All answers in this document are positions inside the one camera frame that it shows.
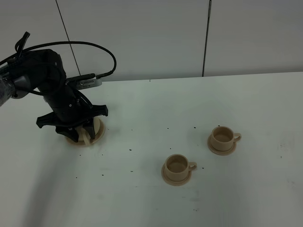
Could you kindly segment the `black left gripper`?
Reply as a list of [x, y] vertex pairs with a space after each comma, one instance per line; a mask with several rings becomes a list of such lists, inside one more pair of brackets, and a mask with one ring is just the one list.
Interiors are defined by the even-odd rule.
[[76, 127], [83, 126], [95, 139], [94, 117], [108, 116], [106, 105], [93, 105], [79, 90], [66, 80], [62, 59], [46, 49], [28, 51], [23, 55], [23, 92], [42, 96], [52, 109], [37, 118], [37, 126], [55, 126], [56, 132], [73, 142], [79, 141]]

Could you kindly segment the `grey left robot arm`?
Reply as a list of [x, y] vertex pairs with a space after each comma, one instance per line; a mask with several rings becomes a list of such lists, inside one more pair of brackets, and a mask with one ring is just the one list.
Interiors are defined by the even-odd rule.
[[51, 113], [37, 118], [37, 126], [54, 126], [58, 134], [73, 142], [79, 141], [76, 130], [79, 126], [95, 139], [94, 118], [108, 115], [106, 105], [93, 105], [69, 83], [60, 55], [50, 49], [10, 57], [8, 64], [0, 69], [1, 104], [29, 93], [42, 96], [52, 109]]

